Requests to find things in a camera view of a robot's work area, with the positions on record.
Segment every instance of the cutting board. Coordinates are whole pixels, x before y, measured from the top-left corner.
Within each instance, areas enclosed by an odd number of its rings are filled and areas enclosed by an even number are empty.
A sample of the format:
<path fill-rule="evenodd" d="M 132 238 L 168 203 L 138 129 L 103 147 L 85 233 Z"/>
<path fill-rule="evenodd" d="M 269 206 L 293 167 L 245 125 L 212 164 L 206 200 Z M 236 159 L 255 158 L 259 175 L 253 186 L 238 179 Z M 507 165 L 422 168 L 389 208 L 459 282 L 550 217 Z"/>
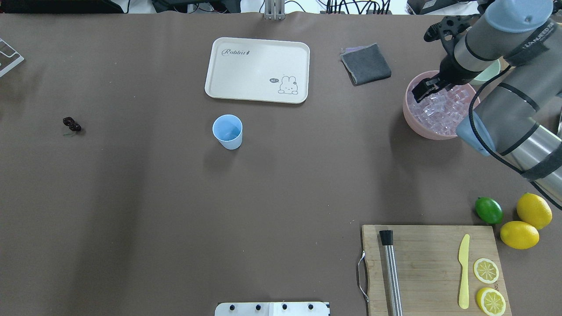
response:
<path fill-rule="evenodd" d="M 511 316 L 496 239 L 490 226 L 442 225 L 363 225 L 363 249 L 369 296 L 369 315 L 391 315 L 387 302 L 386 262 L 380 244 L 379 231 L 394 231 L 394 247 L 405 316 L 485 316 L 476 303 L 476 292 L 492 287 L 503 294 L 507 307 L 505 316 Z M 464 234 L 470 235 L 468 309 L 458 304 L 461 265 L 459 246 Z M 500 277 L 496 283 L 482 283 L 472 271 L 474 262 L 488 258 L 496 263 Z"/>

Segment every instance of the brown table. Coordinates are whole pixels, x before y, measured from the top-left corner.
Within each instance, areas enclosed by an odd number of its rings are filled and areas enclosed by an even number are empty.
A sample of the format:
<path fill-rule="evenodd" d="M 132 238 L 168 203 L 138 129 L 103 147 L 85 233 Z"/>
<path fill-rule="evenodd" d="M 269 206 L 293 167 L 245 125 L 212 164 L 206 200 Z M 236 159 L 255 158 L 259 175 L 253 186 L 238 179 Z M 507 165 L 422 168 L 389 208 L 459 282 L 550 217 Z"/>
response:
<path fill-rule="evenodd" d="M 363 224 L 483 224 L 534 192 L 459 139 L 402 116 L 415 75 L 444 56 L 435 16 L 0 15 L 26 61 L 0 78 L 0 314 L 213 315 L 225 301 L 323 300 L 365 315 Z M 218 37 L 310 46 L 301 105 L 215 100 Z M 354 87 L 341 48 L 378 42 L 392 77 Z M 555 109 L 546 117 L 554 125 Z M 213 138 L 238 115 L 244 141 Z M 62 118 L 84 131 L 64 137 Z M 559 211 L 540 243 L 497 241 L 514 315 L 561 308 Z"/>

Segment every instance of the pink bowl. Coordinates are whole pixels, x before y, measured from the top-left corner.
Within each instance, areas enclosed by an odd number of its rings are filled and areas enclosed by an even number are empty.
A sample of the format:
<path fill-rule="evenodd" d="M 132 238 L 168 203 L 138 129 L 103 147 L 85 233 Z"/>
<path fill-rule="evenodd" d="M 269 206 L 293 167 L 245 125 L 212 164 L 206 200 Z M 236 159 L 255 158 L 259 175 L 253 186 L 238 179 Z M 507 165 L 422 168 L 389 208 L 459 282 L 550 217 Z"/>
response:
<path fill-rule="evenodd" d="M 408 84 L 408 88 L 406 89 L 406 94 L 404 94 L 404 105 L 402 107 L 402 112 L 404 112 L 404 118 L 406 119 L 406 122 L 408 123 L 410 128 L 413 131 L 415 131 L 418 135 L 423 136 L 425 138 L 434 139 L 436 141 L 442 141 L 444 139 L 455 138 L 457 137 L 457 135 L 439 134 L 423 126 L 421 121 L 418 120 L 410 111 L 410 108 L 408 107 L 408 100 L 407 100 L 408 93 L 411 93 L 412 89 L 416 84 L 418 84 L 424 78 L 431 78 L 435 76 L 438 72 L 439 71 L 437 70 L 426 71 L 424 73 L 417 75 L 414 79 L 412 79 L 412 81 L 410 81 L 410 83 Z M 470 84 L 465 84 L 462 85 L 461 87 L 468 92 L 471 98 L 474 97 L 474 95 L 476 94 L 476 91 Z M 477 98 L 476 101 L 474 102 L 474 107 L 476 107 L 478 104 L 480 104 L 479 98 Z"/>

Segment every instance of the yellow knife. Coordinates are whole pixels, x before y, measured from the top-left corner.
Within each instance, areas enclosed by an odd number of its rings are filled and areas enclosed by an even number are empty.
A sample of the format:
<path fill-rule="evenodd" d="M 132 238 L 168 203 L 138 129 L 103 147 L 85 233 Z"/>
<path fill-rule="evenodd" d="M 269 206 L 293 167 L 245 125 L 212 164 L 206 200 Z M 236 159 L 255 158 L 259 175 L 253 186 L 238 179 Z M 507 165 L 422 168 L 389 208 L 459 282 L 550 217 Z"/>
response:
<path fill-rule="evenodd" d="M 460 279 L 459 306 L 462 309 L 468 308 L 468 244 L 470 235 L 465 234 L 459 247 L 459 262 L 463 266 L 463 276 Z"/>

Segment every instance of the knife handle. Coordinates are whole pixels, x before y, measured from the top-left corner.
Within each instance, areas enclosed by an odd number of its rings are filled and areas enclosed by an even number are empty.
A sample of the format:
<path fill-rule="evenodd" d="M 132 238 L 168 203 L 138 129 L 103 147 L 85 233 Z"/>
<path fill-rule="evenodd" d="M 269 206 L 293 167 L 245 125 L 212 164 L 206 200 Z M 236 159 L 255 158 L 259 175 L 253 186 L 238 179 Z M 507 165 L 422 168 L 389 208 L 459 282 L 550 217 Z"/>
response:
<path fill-rule="evenodd" d="M 468 301 L 468 267 L 463 265 L 463 276 L 460 279 L 459 306 L 462 309 L 467 309 Z"/>

